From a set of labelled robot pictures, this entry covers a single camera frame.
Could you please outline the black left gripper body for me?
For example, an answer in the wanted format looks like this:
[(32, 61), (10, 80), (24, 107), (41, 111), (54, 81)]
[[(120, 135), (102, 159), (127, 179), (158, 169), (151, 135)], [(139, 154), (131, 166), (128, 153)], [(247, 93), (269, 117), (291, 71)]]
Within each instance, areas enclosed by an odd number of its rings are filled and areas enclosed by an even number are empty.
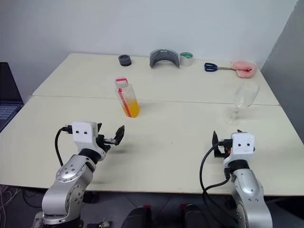
[(104, 135), (99, 134), (96, 138), (96, 143), (104, 151), (109, 151), (111, 145), (117, 145), (116, 139), (106, 139)]

